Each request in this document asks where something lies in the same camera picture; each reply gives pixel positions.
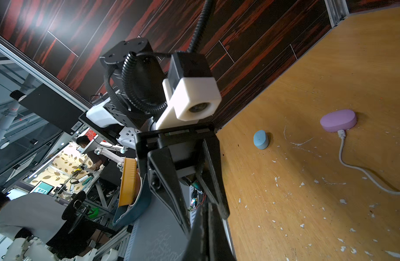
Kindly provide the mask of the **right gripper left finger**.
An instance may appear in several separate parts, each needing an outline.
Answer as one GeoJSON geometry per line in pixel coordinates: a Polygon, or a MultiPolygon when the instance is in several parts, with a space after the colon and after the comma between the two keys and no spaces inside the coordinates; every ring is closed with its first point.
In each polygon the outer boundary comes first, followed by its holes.
{"type": "Polygon", "coordinates": [[[190,238],[182,261],[209,260],[209,204],[201,206],[196,214],[190,238]]]}

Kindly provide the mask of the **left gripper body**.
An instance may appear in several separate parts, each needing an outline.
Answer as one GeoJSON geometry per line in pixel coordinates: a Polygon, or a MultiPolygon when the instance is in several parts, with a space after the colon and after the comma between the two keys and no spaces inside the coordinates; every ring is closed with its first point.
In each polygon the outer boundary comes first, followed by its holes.
{"type": "Polygon", "coordinates": [[[148,153],[167,147],[178,178],[195,174],[209,160],[214,182],[219,182],[219,141],[210,122],[142,132],[136,135],[135,142],[142,178],[148,172],[148,153]]]}

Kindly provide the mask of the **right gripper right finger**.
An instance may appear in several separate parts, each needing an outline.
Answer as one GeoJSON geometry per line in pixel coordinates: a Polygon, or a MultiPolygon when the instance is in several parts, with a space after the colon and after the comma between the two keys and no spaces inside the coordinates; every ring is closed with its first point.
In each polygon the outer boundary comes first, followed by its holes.
{"type": "Polygon", "coordinates": [[[208,203],[208,245],[211,261],[235,261],[217,205],[208,203]]]}

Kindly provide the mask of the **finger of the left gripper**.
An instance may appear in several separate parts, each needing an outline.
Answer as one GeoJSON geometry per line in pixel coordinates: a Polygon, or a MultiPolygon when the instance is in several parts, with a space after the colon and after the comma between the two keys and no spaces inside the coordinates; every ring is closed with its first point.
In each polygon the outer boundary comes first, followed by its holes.
{"type": "Polygon", "coordinates": [[[189,212],[177,177],[169,148],[148,153],[150,190],[174,215],[185,235],[191,232],[189,212]]]}
{"type": "Polygon", "coordinates": [[[199,180],[209,201],[217,205],[221,218],[227,220],[230,210],[222,177],[220,152],[219,140],[215,134],[202,140],[196,179],[199,180]]]}

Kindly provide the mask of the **pink earbud case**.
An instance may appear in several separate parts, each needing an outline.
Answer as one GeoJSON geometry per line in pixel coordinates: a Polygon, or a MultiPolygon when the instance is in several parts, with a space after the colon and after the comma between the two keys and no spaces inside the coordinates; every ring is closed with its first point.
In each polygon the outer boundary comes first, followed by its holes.
{"type": "Polygon", "coordinates": [[[350,109],[338,110],[323,116],[320,124],[325,131],[330,133],[347,130],[357,124],[357,115],[350,109]]]}

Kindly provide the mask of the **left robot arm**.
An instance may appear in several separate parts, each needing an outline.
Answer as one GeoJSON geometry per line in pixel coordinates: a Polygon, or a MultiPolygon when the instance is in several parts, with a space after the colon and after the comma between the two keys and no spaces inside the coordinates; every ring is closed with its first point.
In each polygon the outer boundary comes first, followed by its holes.
{"type": "Polygon", "coordinates": [[[206,57],[198,53],[213,12],[206,1],[186,51],[154,52],[145,38],[122,41],[104,54],[107,99],[86,114],[96,126],[123,126],[120,145],[136,151],[136,159],[119,158],[98,147],[122,169],[119,205],[137,215],[144,212],[143,194],[154,195],[174,215],[185,234],[190,214],[181,185],[200,184],[217,208],[218,219],[229,218],[223,185],[220,144],[211,116],[222,97],[206,57]]]}

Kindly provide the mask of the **blue earbud case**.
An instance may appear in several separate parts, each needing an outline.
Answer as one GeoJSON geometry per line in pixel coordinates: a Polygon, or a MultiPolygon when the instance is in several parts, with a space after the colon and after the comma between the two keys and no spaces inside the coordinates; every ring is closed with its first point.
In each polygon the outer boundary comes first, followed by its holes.
{"type": "Polygon", "coordinates": [[[253,143],[256,148],[264,150],[269,146],[270,139],[264,130],[259,130],[253,136],[253,143]]]}

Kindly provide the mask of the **person in white shirt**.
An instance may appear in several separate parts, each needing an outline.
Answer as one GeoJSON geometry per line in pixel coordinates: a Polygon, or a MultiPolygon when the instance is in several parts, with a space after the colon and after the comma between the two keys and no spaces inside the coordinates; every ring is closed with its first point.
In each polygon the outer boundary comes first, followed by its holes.
{"type": "Polygon", "coordinates": [[[59,258],[84,256],[90,240],[101,242],[100,231],[84,220],[69,233],[74,222],[62,219],[65,209],[49,195],[33,192],[11,200],[0,192],[0,234],[11,240],[37,237],[59,258]]]}

